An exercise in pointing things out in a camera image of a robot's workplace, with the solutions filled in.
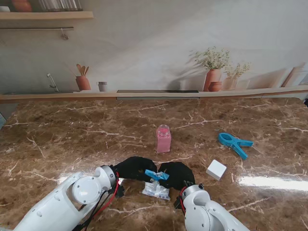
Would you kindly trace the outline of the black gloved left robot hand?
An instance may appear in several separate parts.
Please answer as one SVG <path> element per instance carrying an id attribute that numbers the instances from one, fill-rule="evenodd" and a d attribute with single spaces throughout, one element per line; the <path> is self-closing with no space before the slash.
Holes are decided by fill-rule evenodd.
<path id="1" fill-rule="evenodd" d="M 157 172 L 157 167 L 151 159 L 133 156 L 114 166 L 120 178 L 151 182 L 146 170 Z"/>

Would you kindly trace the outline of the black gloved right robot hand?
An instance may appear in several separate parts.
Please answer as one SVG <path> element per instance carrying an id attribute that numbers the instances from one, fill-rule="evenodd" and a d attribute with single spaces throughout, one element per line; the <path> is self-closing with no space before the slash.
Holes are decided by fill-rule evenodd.
<path id="1" fill-rule="evenodd" d="M 159 181 L 159 184 L 167 189 L 181 191 L 186 186 L 185 183 L 195 184 L 192 170 L 182 162 L 162 163 L 158 171 L 169 175 L 167 180 Z"/>

